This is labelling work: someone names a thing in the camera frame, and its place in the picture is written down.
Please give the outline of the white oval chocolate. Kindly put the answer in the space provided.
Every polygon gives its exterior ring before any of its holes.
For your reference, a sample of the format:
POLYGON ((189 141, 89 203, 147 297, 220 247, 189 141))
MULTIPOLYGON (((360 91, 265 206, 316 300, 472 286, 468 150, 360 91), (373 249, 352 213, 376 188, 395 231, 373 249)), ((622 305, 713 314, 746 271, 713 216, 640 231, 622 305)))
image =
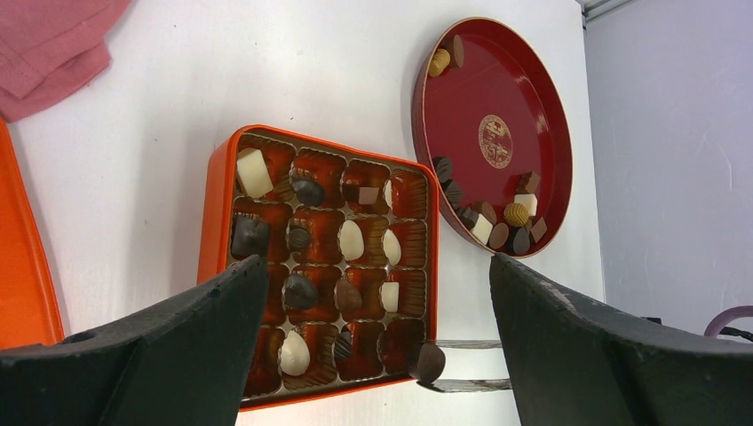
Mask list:
POLYGON ((392 266, 397 266, 401 260, 402 249, 401 249, 400 241, 392 229, 387 228, 384 231, 382 244, 383 244, 384 254, 389 264, 392 266))
POLYGON ((353 220, 345 220, 338 234, 338 244, 345 261, 353 261, 364 254, 365 244, 361 228, 353 220))

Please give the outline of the brown square chocolate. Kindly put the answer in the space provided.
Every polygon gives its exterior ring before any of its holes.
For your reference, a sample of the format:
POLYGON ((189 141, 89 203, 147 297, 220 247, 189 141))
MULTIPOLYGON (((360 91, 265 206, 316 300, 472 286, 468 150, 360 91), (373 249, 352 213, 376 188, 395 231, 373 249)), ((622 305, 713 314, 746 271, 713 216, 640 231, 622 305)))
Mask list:
POLYGON ((380 189, 374 186, 344 184, 342 195, 349 203, 358 205, 374 205, 377 203, 380 189))

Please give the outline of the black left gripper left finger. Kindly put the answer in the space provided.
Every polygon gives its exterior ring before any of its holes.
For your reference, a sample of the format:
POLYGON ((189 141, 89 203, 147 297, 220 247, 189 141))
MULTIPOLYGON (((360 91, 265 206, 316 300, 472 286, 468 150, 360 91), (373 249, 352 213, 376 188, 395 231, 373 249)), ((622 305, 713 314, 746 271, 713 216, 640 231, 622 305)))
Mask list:
POLYGON ((235 424, 268 288, 251 256, 60 343, 2 351, 2 424, 235 424))

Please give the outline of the silver white-handled tongs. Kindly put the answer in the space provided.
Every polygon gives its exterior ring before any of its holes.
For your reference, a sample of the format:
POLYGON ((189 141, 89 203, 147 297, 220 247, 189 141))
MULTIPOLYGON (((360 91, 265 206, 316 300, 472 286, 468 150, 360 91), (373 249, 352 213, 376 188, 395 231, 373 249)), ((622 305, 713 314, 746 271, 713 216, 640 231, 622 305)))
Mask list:
POLYGON ((499 371, 497 367, 489 368, 483 365, 485 361, 500 359, 498 355, 502 351, 500 341, 429 339, 423 343, 427 342, 434 343, 442 349, 446 355, 446 365, 440 377, 431 385, 422 385, 410 376, 419 386, 442 394, 510 391, 512 389, 510 378, 487 376, 488 373, 497 373, 499 371))

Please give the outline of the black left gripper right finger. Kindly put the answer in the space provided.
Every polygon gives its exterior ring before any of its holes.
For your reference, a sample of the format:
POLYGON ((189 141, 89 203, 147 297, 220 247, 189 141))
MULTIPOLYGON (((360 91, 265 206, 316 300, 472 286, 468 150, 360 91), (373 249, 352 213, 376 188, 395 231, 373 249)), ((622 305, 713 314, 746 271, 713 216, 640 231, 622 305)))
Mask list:
POLYGON ((750 344, 630 315, 501 253, 489 284, 522 424, 751 424, 750 344))

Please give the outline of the dark square chocolate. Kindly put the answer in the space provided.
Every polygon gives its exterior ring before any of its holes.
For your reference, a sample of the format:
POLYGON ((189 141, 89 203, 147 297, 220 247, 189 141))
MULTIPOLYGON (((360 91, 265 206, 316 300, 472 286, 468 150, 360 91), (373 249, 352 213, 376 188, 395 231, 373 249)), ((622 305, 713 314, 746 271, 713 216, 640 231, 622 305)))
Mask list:
POLYGON ((246 216, 234 219, 231 256, 243 259, 248 256, 267 257, 272 227, 267 222, 246 216))

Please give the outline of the dark oval chocolate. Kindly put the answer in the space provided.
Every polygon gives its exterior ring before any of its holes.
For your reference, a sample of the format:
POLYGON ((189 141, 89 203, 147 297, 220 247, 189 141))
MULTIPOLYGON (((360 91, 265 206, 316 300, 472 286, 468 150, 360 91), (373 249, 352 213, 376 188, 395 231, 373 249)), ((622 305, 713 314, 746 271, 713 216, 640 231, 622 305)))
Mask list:
POLYGON ((295 179, 292 188, 297 199, 306 206, 321 206, 326 199, 324 188, 312 179, 295 179))

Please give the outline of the dark round chocolate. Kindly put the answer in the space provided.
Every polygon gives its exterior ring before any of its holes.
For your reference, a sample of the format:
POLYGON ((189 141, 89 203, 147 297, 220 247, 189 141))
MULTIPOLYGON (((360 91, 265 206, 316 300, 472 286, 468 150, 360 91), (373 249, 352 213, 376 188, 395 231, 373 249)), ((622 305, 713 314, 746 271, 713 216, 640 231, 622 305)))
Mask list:
POLYGON ((412 378, 422 385, 431 385, 444 371, 446 355, 434 343, 420 343, 408 352, 407 362, 412 378))

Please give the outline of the white leaf chocolate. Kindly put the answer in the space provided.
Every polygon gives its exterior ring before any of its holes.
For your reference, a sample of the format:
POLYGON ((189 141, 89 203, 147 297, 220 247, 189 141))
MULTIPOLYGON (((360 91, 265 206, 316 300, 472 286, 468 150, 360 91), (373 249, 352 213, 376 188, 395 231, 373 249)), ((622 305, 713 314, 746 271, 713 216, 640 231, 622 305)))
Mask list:
POLYGON ((392 181, 387 179, 384 184, 384 200, 389 209, 392 209, 392 181))

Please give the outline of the orange chocolate box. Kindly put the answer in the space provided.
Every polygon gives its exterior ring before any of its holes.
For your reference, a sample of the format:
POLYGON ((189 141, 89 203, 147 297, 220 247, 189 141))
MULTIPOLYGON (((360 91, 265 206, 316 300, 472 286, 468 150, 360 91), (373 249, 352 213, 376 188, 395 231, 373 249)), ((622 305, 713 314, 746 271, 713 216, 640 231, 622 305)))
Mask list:
POLYGON ((361 151, 262 124, 244 126, 211 155, 207 171, 198 279, 205 281, 239 259, 231 256, 234 219, 271 225, 267 252, 269 289, 240 409, 250 411, 407 382, 408 351, 433 339, 437 329, 439 195, 436 178, 422 164, 361 151), (273 190, 252 198, 240 188, 236 160, 245 148, 261 150, 273 190), (306 206, 295 179, 319 183, 326 199, 306 206), (384 184, 392 181, 392 209, 384 184), (347 202, 344 184, 380 189, 374 205, 347 202), (338 234, 353 220, 364 254, 345 261, 338 234), (389 264, 382 239, 390 228, 402 256, 389 264), (386 312, 379 290, 400 283, 399 309, 386 312), (336 362, 341 331, 353 335, 353 354, 336 362), (280 368, 289 331, 306 341, 310 366, 300 376, 280 368))

